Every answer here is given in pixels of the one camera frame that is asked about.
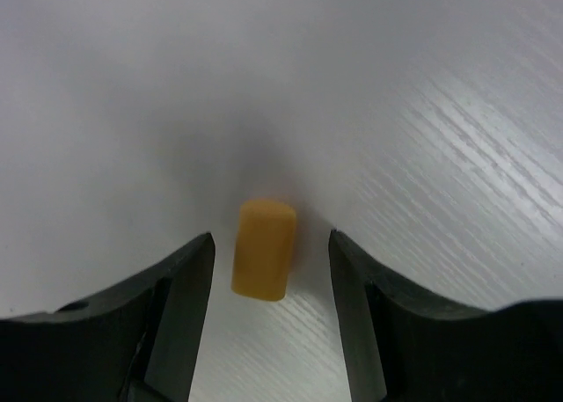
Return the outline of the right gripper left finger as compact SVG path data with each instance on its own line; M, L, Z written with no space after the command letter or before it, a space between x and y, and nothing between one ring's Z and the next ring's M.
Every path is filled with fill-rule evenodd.
M58 311L1 322L3 401L186 401L216 256L204 233Z

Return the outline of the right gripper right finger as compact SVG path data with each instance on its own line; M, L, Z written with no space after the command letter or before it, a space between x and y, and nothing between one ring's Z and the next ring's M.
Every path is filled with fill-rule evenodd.
M339 230L328 253L352 400L561 400L561 301L486 311L407 279Z

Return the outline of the yellow orange eraser cap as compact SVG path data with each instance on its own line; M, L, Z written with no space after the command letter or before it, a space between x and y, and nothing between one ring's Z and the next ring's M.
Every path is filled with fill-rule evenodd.
M235 293L268 302L285 297L296 224L296 211L279 201L241 206L231 278Z

